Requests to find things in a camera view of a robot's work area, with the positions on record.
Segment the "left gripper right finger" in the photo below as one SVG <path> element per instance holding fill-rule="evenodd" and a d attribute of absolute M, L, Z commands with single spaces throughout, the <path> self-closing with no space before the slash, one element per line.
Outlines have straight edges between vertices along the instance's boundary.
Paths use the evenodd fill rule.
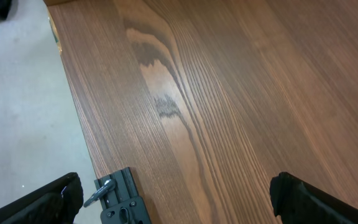
<path fill-rule="evenodd" d="M 271 179 L 269 193 L 282 223 L 358 223 L 358 209 L 288 172 Z"/>

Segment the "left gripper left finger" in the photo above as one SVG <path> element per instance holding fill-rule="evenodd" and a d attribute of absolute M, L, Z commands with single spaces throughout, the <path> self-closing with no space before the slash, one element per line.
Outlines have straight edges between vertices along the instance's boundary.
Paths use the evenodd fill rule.
<path fill-rule="evenodd" d="M 83 206 L 83 188 L 76 172 L 0 208 L 0 224 L 73 223 Z"/>

